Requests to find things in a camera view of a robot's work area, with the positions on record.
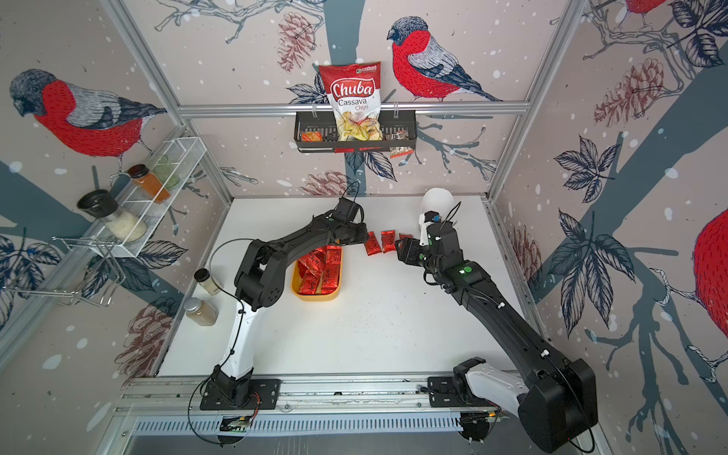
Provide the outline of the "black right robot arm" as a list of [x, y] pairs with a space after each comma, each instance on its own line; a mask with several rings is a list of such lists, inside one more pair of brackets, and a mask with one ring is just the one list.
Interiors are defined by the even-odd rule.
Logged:
[[563, 356], [508, 303], [479, 264], [462, 250], [442, 251], [444, 242], [422, 246], [406, 237], [395, 242], [397, 259], [423, 267], [434, 284], [471, 313], [504, 349], [525, 392], [515, 396], [514, 413], [533, 443], [553, 453], [598, 423], [596, 378], [582, 359]]

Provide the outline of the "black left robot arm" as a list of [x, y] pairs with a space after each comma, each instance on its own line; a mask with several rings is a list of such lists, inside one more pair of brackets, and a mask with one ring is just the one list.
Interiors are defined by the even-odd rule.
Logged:
[[204, 386], [203, 411], [252, 409], [257, 406], [257, 397], [269, 398], [254, 392], [256, 322], [284, 294], [288, 267], [318, 248], [362, 245], [367, 240], [368, 229], [363, 221], [330, 210], [280, 239], [251, 241], [233, 280], [238, 308], [226, 352]]

